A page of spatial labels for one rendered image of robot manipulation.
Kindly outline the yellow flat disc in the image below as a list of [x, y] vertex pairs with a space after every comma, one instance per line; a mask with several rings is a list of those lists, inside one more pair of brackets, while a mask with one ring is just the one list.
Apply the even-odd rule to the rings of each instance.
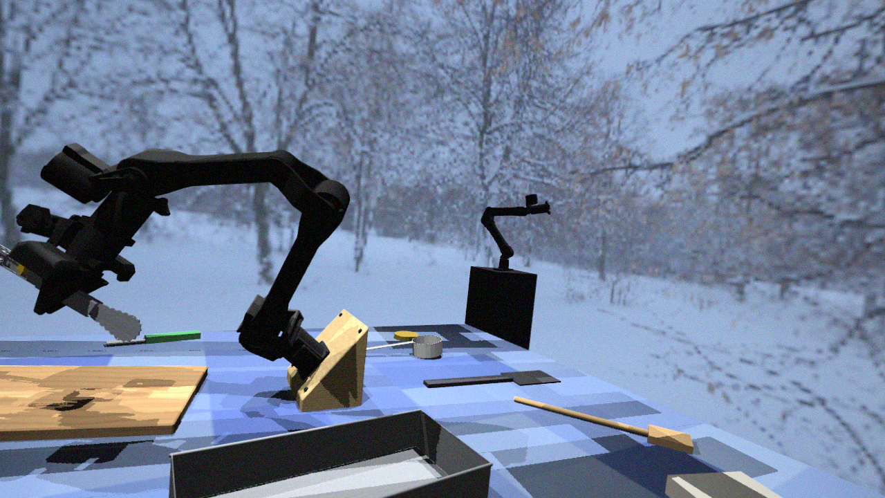
[[412, 338], [416, 338], [416, 337], [418, 337], [418, 334], [416, 332], [396, 331], [394, 333], [394, 338], [396, 338], [396, 340], [400, 340], [400, 341], [404, 341], [404, 342], [412, 342]]

